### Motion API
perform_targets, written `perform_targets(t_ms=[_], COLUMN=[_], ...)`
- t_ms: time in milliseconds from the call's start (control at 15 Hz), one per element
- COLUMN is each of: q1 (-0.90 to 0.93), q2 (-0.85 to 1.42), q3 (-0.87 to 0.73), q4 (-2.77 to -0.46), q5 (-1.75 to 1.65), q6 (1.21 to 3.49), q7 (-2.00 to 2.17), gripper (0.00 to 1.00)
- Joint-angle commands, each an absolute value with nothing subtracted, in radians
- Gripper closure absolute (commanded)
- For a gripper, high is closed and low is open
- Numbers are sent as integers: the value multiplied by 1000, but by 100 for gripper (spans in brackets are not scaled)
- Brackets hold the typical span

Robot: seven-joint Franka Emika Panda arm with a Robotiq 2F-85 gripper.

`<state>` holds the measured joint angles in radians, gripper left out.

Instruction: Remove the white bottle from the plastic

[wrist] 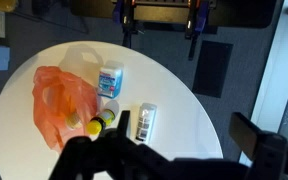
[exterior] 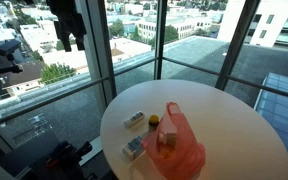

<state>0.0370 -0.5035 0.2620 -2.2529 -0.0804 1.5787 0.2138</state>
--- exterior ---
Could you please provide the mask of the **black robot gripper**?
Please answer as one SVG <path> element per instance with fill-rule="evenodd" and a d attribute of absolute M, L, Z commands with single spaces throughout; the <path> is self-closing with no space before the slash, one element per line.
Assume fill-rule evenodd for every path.
<path fill-rule="evenodd" d="M 77 12 L 75 0 L 46 0 L 47 5 L 53 15 L 56 15 L 58 20 L 54 22 L 56 33 L 61 39 L 64 50 L 71 51 L 69 35 L 75 37 L 77 49 L 82 51 L 84 46 L 84 35 L 86 29 L 83 18 Z"/>

